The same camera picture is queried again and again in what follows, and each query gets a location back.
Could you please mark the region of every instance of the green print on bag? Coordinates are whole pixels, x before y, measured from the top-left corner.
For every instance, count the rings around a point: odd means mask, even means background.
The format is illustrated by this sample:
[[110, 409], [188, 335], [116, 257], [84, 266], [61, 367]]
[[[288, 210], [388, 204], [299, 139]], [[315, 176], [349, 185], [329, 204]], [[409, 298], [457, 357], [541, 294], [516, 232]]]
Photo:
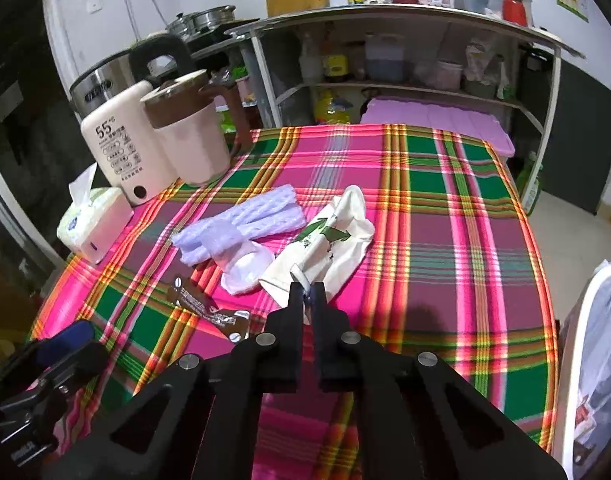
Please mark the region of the green print on bag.
[[303, 231], [301, 231], [290, 243], [303, 242], [303, 245], [308, 247], [308, 245], [310, 245], [310, 240], [307, 238], [317, 229], [321, 229], [321, 233], [330, 243], [338, 241], [344, 242], [349, 239], [350, 233], [347, 231], [339, 231], [334, 227], [324, 227], [327, 221], [327, 218], [319, 218], [316, 222], [306, 225]]

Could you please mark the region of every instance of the chocolate wrapper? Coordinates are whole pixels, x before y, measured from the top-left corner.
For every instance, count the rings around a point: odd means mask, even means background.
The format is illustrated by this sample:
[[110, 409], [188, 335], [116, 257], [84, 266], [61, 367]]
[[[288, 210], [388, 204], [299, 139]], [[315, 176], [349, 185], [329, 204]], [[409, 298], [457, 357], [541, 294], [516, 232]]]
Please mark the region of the chocolate wrapper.
[[250, 333], [248, 310], [220, 309], [217, 303], [189, 278], [175, 277], [168, 288], [167, 300], [212, 323], [233, 343], [246, 339]]

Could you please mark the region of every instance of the white tissue box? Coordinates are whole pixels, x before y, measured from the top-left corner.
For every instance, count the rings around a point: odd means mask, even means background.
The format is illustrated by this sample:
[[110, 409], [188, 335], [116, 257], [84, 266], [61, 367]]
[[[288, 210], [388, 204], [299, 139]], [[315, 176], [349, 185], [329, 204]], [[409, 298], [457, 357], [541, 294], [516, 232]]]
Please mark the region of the white tissue box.
[[118, 187], [90, 190], [90, 205], [70, 205], [57, 237], [73, 253], [98, 264], [134, 214]]

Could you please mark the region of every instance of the black handle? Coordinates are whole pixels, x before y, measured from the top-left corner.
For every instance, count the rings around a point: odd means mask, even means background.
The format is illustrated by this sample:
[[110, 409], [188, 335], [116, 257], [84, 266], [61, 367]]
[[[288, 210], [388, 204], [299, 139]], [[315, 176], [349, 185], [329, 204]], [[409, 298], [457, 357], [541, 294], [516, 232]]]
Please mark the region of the black handle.
[[193, 72], [194, 62], [185, 42], [174, 34], [157, 34], [152, 38], [140, 41], [130, 49], [128, 60], [136, 81], [150, 81], [153, 87], [161, 84], [160, 76], [153, 76], [148, 63], [160, 56], [170, 56], [177, 63], [179, 75]]

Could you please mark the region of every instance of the floor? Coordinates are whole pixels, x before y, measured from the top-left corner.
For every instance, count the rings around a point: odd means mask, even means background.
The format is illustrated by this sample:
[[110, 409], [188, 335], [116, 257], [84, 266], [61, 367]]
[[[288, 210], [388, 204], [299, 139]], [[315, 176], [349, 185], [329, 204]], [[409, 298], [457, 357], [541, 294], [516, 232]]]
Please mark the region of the floor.
[[595, 267], [611, 261], [611, 225], [542, 192], [529, 217], [550, 286], [554, 316], [563, 321]]

